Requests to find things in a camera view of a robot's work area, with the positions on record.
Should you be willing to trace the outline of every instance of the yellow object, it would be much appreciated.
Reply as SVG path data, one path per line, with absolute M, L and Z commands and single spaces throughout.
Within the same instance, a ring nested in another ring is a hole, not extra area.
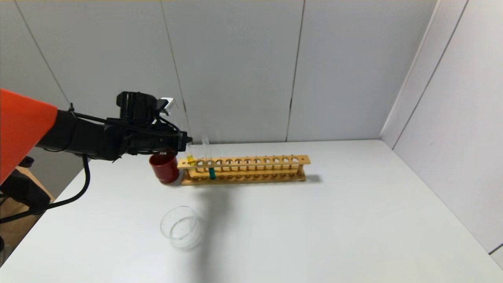
M 182 185 L 236 184 L 305 181 L 304 165 L 311 164 L 307 155 L 255 156 L 181 159 Z M 214 169 L 216 179 L 208 178 Z

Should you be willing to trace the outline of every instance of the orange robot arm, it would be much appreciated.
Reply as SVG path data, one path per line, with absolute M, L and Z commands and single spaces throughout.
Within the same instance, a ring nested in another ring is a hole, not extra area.
M 52 128 L 56 106 L 0 89 L 0 184 Z

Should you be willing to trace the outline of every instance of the green liquid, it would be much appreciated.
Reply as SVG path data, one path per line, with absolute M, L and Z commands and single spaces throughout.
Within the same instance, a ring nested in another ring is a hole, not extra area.
M 217 178 L 217 174 L 215 174 L 215 168 L 210 168 L 210 180 L 215 180 Z

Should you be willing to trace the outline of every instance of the test tube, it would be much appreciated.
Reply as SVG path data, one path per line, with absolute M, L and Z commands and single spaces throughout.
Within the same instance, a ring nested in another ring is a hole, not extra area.
M 204 156 L 206 158 L 206 162 L 208 162 L 211 159 L 211 152 L 210 152 L 210 141 L 208 140 L 208 136 L 204 135 L 202 138 L 203 142 L 203 150 L 204 150 Z M 208 169 L 210 173 L 210 180 L 215 180 L 217 178 L 217 175 L 215 174 L 215 168 L 209 168 Z

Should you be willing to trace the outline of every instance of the black cable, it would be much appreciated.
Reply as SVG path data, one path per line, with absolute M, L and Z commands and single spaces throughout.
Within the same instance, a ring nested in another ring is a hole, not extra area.
M 495 251 L 499 250 L 500 248 L 503 248 L 503 243 L 501 243 L 499 246 L 495 247 L 492 251 L 489 252 L 489 255 L 494 254 Z
M 100 122 L 100 123 L 108 124 L 108 125 L 117 125 L 117 126 L 121 126 L 126 129 L 135 130 L 138 132 L 144 132 L 144 133 L 149 133 L 149 134 L 159 135 L 159 136 L 173 136 L 173 137 L 179 136 L 177 133 L 157 132 L 157 131 L 147 130 L 144 128 L 139 128 L 139 127 L 135 127 L 135 126 L 131 126 L 131 125 L 125 125 L 123 123 L 119 123 L 119 122 L 116 122 L 113 120 L 101 119 L 101 118 L 97 118 L 97 117 L 93 117 L 93 116 L 89 116 L 89 115 L 85 115 L 85 114 L 80 114 L 80 113 L 75 113 L 75 112 L 74 112 L 74 114 L 75 114 L 75 116 L 82 118 L 82 119 L 96 121 L 96 122 Z
M 162 117 L 159 117 L 159 120 L 163 121 L 164 123 L 168 124 L 169 126 L 171 126 L 175 131 L 177 131 L 177 134 L 180 133 L 180 129 L 173 123 L 169 122 L 168 120 L 162 118 Z
M 70 138 L 70 141 L 61 150 L 54 151 L 54 150 L 44 149 L 45 151 L 48 151 L 48 152 L 63 152 L 65 150 L 67 150 L 70 147 L 70 145 L 73 143 L 73 137 L 75 136 L 75 130 L 76 130 L 77 124 L 78 124 L 78 118 L 75 116 L 75 108 L 73 107 L 73 103 L 70 103 L 70 108 L 68 109 L 68 112 L 70 112 L 73 115 L 73 117 L 75 118 L 75 124 L 73 124 L 73 126 L 71 128 L 71 138 Z
M 65 205 L 65 204 L 69 204 L 70 202 L 74 202 L 74 201 L 78 200 L 87 191 L 87 189 L 89 187 L 89 182 L 91 181 L 91 173 L 89 171 L 89 163 L 88 163 L 88 156 L 87 155 L 82 155 L 82 162 L 83 162 L 83 165 L 84 165 L 84 172 L 86 174 L 86 181 L 84 183 L 84 187 L 82 187 L 82 190 L 80 190 L 80 192 L 78 192 L 78 194 L 76 194 L 75 196 L 73 196 L 73 197 L 71 197 L 69 199 L 58 201 L 58 202 L 55 202 L 55 203 L 51 203 L 51 204 L 49 204 L 49 205 L 47 205 L 45 207 L 41 207 L 41 208 L 37 208 L 37 209 L 30 209 L 30 210 L 25 211 L 23 213 L 18 213 L 18 214 L 14 214 L 14 215 L 11 215 L 11 216 L 4 217 L 4 218 L 0 218 L 0 224 L 7 223 L 7 222 L 10 222 L 10 221 L 14 221 L 14 220 L 17 220 L 19 218 L 23 218 L 23 217 L 30 216 L 30 215 L 33 215 L 33 214 L 39 214 L 39 213 L 44 212 L 44 211 L 46 211 L 48 209 L 55 208 L 55 207 L 58 207 L 58 206 L 62 206 L 62 205 Z

